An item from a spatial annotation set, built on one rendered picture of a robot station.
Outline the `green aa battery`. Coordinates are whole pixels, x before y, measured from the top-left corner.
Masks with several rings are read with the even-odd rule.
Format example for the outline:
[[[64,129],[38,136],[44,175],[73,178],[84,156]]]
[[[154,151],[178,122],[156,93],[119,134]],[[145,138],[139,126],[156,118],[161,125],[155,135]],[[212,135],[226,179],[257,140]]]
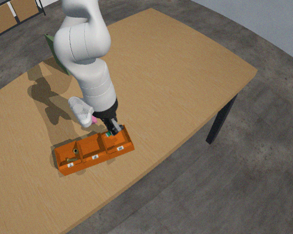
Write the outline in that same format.
[[[111,136],[110,131],[106,132],[105,135],[106,135],[107,137]]]

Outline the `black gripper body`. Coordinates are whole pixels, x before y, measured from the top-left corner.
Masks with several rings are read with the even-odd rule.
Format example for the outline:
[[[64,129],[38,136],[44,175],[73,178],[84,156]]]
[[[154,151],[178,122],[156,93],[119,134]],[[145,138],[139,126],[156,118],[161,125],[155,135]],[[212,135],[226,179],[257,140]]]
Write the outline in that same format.
[[[102,112],[95,112],[92,114],[94,117],[96,118],[100,118],[100,119],[103,119],[105,118],[106,121],[107,121],[107,124],[113,124],[112,120],[111,119],[115,119],[115,121],[117,121],[117,117],[115,116],[115,112],[118,108],[118,100],[117,100],[117,97],[116,97],[116,100],[115,100],[115,103],[107,110],[105,111],[102,111]]]

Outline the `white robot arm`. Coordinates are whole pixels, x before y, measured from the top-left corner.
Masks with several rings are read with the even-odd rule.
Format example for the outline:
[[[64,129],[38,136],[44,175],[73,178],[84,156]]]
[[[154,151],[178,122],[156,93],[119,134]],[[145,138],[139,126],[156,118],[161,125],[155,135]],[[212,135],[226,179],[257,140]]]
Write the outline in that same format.
[[[108,66],[100,59],[109,51],[111,37],[98,1],[62,0],[66,17],[53,40],[57,58],[81,88],[83,98],[72,96],[68,104],[84,128],[92,124],[94,111],[105,111],[116,100]]]

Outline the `orange three-compartment bin rack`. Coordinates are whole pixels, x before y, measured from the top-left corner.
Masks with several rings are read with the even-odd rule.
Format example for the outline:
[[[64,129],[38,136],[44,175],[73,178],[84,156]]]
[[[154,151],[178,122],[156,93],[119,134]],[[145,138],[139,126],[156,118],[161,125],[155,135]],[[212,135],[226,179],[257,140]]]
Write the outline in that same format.
[[[105,131],[55,148],[59,172],[66,176],[135,150],[125,125],[123,127],[116,136],[107,137],[108,131]],[[67,162],[68,158],[77,158],[77,161]]]

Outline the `pink square pad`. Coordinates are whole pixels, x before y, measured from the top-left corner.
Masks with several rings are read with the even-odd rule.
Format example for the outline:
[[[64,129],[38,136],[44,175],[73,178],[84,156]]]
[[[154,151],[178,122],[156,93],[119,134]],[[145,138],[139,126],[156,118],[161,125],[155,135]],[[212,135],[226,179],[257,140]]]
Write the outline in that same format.
[[[92,124],[98,123],[96,117],[92,116]],[[91,125],[92,125],[91,124]]]

